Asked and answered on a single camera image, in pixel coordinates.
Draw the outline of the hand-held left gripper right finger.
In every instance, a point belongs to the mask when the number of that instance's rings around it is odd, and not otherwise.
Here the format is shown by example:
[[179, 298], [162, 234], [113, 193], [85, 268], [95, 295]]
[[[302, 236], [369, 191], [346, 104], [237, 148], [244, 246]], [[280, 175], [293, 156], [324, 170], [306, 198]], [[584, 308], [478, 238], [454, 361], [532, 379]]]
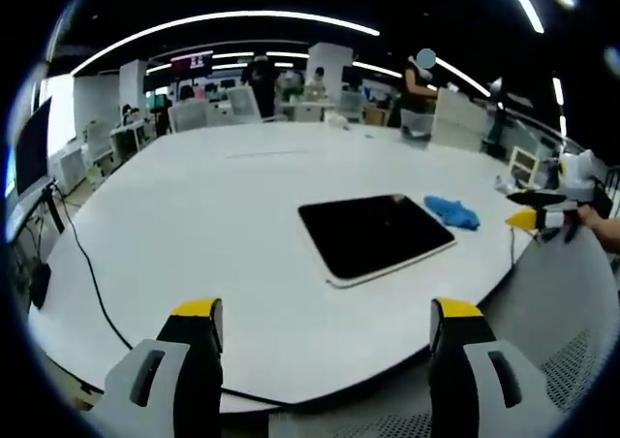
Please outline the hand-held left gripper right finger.
[[429, 347], [433, 437], [546, 437], [561, 421], [543, 373], [475, 305], [433, 299]]

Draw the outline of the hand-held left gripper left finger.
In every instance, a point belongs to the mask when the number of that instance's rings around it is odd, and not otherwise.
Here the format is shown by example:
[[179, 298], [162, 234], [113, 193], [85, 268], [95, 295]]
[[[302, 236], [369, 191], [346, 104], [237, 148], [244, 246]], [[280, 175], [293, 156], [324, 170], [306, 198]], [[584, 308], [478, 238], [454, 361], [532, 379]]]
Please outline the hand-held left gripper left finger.
[[218, 297], [173, 309], [108, 373], [88, 412], [102, 437], [219, 437], [223, 307]]

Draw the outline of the person's right hand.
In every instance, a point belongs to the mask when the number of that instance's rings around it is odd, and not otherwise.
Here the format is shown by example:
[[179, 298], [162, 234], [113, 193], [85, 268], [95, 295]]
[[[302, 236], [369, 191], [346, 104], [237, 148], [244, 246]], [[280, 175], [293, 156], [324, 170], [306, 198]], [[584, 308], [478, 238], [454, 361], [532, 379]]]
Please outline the person's right hand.
[[599, 230], [606, 220], [590, 205], [580, 206], [577, 210], [581, 223], [592, 231]]

